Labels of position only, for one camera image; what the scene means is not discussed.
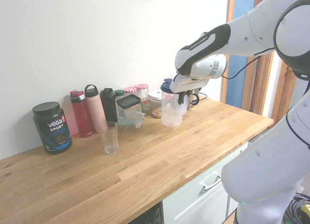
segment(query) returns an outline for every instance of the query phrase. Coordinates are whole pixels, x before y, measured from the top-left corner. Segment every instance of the black container lid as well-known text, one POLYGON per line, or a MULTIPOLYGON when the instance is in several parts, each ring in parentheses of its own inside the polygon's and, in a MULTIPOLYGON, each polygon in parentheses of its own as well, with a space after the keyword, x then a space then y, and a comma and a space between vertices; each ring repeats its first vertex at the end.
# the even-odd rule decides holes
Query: black container lid
POLYGON ((114 101, 116 98, 116 93, 112 89, 104 89, 100 92, 100 97, 104 101, 114 101))
POLYGON ((99 94, 98 89, 95 85, 86 86, 84 92, 85 92, 86 97, 94 97, 94 96, 97 96, 99 94), (87 89, 89 86, 93 86, 94 88, 93 89, 87 89))
POLYGON ((57 112, 60 109, 58 102, 45 102, 32 108, 36 115, 48 115, 57 112))
POLYGON ((141 102, 141 99, 134 94, 130 94, 117 100, 116 102, 121 108, 128 109, 136 104, 139 104, 141 102))

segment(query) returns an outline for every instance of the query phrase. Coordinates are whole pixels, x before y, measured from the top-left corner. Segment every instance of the pink water bottle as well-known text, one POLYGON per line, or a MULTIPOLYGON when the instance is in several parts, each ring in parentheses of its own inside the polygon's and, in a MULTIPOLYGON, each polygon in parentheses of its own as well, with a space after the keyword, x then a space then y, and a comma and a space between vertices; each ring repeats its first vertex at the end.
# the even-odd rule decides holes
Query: pink water bottle
POLYGON ((98 89, 95 85, 88 85, 85 87, 84 92, 86 96, 86 103, 87 103, 89 112, 92 117, 93 126, 96 132, 98 133, 99 125, 105 123, 105 125, 107 126, 107 120, 106 120, 105 112, 103 110, 101 99, 98 93, 98 89))
POLYGON ((93 124, 87 109, 84 92, 71 91, 70 100, 74 110, 74 116, 76 117, 79 135, 82 138, 91 136, 93 134, 93 124))

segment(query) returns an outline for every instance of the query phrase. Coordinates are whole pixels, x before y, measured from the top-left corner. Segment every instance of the bottle cap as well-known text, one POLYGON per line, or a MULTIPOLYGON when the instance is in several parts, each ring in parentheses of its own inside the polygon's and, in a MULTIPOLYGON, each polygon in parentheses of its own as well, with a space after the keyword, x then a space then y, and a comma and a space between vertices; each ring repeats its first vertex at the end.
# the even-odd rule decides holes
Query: bottle cap
POLYGON ((124 95, 123 90, 115 90, 114 92, 116 93, 116 96, 123 96, 124 95))
POLYGON ((36 115, 48 115, 57 112, 60 109, 58 102, 45 102, 32 108, 36 115))
POLYGON ((94 97, 94 96, 97 96, 99 93, 98 93, 98 89, 95 85, 88 85, 85 87, 85 96, 86 97, 94 97))
POLYGON ((71 103, 81 103, 85 101, 85 95, 83 91, 73 90, 70 92, 71 103))
POLYGON ((100 97, 102 101, 115 101, 116 93, 110 89, 104 89, 100 92, 100 97))

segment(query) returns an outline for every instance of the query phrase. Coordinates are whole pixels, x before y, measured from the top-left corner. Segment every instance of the drawer handle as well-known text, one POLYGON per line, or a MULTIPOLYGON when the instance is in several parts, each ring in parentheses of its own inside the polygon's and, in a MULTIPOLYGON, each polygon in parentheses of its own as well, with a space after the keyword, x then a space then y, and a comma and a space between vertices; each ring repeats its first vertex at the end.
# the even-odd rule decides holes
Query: drawer handle
POLYGON ((210 186, 206 186, 203 182, 201 183, 203 185, 203 190, 207 191, 211 188, 213 188, 214 186, 216 186, 217 184, 219 184, 222 181, 222 177, 220 175, 217 176, 217 180, 211 184, 210 186))

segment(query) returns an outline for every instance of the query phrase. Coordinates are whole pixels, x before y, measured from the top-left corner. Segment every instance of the black lid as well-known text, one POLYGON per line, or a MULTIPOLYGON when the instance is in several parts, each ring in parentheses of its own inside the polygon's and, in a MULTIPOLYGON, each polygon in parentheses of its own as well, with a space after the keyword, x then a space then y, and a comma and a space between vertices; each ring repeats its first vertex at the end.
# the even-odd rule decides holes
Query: black lid
POLYGON ((86 97, 94 97, 94 96, 97 96, 99 94, 98 89, 95 85, 86 86, 84 92, 85 92, 86 97), (94 88, 93 89, 87 89, 89 86, 93 86, 94 88))
POLYGON ((36 115, 48 115, 57 112, 60 109, 58 102, 45 102, 32 108, 36 115))
POLYGON ((168 79, 164 79, 164 81, 165 82, 160 86, 160 89, 166 93, 174 94, 174 92, 172 92, 170 89, 170 84, 172 82, 172 79, 168 78, 168 79))
POLYGON ((139 104, 141 102, 141 99, 134 94, 130 94, 117 100, 116 102, 121 108, 128 109, 136 104, 139 104))
POLYGON ((116 98, 116 93, 113 92, 113 89, 104 89, 100 92, 100 97, 104 101, 114 101, 116 98))

